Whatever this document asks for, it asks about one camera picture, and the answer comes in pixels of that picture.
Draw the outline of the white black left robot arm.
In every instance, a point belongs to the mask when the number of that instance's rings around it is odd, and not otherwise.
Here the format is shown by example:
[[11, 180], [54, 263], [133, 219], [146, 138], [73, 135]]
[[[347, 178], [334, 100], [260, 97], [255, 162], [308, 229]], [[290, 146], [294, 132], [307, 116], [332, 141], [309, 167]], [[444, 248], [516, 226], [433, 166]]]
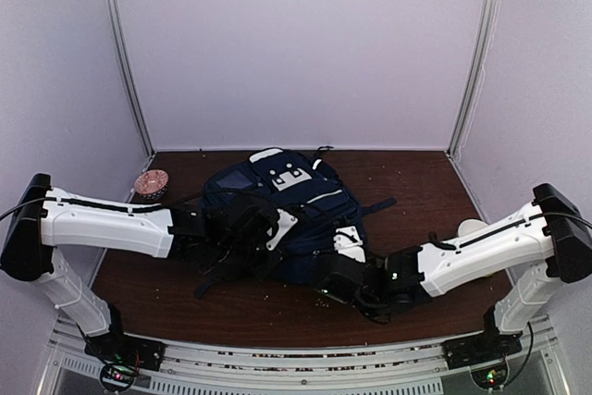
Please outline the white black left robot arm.
[[114, 362], [127, 360], [133, 343], [123, 334], [116, 307], [93, 294], [72, 271], [59, 248], [91, 246], [186, 261], [203, 274], [256, 270], [280, 258], [282, 238], [296, 216], [254, 191], [228, 189], [231, 200], [210, 210], [177, 204], [125, 204], [94, 200], [51, 185], [37, 174], [11, 222], [1, 268], [16, 280], [42, 289], [85, 337]]

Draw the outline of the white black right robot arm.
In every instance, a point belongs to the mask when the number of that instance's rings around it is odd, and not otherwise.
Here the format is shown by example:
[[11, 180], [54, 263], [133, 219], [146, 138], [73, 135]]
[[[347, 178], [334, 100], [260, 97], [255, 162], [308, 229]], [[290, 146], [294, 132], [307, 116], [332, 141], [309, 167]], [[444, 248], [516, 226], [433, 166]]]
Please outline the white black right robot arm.
[[468, 282], [528, 263], [530, 269], [493, 306], [493, 325], [475, 337], [478, 356], [493, 359], [558, 287], [591, 274], [590, 222], [548, 183], [533, 194], [531, 202], [495, 223], [467, 219], [453, 239], [431, 235], [426, 243], [386, 258], [373, 256], [341, 229], [333, 253], [319, 259], [311, 285], [374, 322], [388, 322]]

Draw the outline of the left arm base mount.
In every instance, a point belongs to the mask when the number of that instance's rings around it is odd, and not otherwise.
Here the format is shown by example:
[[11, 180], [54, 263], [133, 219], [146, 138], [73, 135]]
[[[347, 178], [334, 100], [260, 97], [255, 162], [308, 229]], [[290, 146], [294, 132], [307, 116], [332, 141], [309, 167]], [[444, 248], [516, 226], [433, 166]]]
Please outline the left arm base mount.
[[85, 353], [102, 364], [99, 383], [109, 394], [131, 389], [142, 370], [158, 371], [166, 345], [162, 341], [133, 337], [123, 331], [122, 322], [115, 319], [106, 333], [88, 336], [79, 328], [85, 342]]

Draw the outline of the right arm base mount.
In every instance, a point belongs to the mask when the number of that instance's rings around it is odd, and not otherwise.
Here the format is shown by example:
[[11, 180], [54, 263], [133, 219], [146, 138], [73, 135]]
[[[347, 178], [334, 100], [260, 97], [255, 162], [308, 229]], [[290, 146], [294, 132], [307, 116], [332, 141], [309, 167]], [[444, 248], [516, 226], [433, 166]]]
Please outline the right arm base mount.
[[508, 358], [523, 350], [523, 333], [502, 333], [496, 324], [493, 308], [484, 315], [484, 329], [480, 333], [442, 343], [448, 369], [470, 367], [471, 379], [478, 388], [488, 392], [506, 389], [524, 371], [532, 354], [534, 332], [530, 322], [526, 325], [530, 343], [523, 363], [513, 376]]

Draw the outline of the navy blue student backpack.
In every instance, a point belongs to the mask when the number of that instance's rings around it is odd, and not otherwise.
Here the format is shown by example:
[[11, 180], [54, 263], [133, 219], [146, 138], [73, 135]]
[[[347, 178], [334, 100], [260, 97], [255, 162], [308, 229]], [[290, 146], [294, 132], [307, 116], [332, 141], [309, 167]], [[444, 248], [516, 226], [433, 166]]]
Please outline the navy blue student backpack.
[[209, 197], [221, 203], [229, 200], [231, 193], [262, 197], [299, 219], [274, 251], [265, 248], [264, 261], [249, 276], [311, 287], [318, 259], [334, 251], [337, 228], [357, 227], [364, 249], [372, 254], [367, 245], [364, 218], [397, 202], [388, 197], [363, 205], [321, 154], [269, 148], [220, 170], [203, 184], [198, 198], [202, 238], [194, 250], [194, 260], [199, 266], [208, 242], [203, 199]]

